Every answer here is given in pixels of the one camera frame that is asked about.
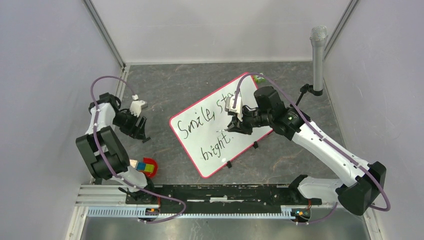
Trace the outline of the pink framed whiteboard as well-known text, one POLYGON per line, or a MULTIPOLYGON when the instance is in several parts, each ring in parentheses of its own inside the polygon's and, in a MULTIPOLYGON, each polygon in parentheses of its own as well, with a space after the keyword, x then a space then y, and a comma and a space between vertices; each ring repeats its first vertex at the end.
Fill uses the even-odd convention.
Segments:
POLYGON ((252 134, 225 131, 232 118, 225 100, 236 93, 239 76, 193 103, 169 120, 169 126, 202 178, 209 178, 272 132, 264 126, 252 134))

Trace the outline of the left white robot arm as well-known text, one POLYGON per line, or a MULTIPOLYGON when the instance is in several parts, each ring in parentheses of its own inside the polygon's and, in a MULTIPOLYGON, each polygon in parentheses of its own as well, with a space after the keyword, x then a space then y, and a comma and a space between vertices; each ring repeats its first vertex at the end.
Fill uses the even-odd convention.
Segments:
POLYGON ((123 134, 146 142, 146 117, 121 109, 121 100, 110 93, 100 95, 89 105, 90 125, 75 144, 90 174, 95 179, 114 180, 126 186, 129 193, 137 193, 145 204, 153 203, 157 190, 151 179, 131 165, 130 157, 114 128, 123 134))

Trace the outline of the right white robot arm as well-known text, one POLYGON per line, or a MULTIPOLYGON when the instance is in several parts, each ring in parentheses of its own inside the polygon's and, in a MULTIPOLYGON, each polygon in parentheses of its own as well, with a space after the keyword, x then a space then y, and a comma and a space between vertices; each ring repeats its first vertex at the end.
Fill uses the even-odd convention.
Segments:
POLYGON ((242 104, 241 94, 227 97, 225 111, 232 117, 226 131, 251 135, 254 128, 270 127, 273 132, 303 147, 329 167, 337 179, 298 176, 290 186, 289 199, 302 204, 307 199, 338 202, 350 213, 361 216, 383 193, 386 167, 352 154, 295 106, 286 107, 272 86, 253 93, 257 107, 242 104))

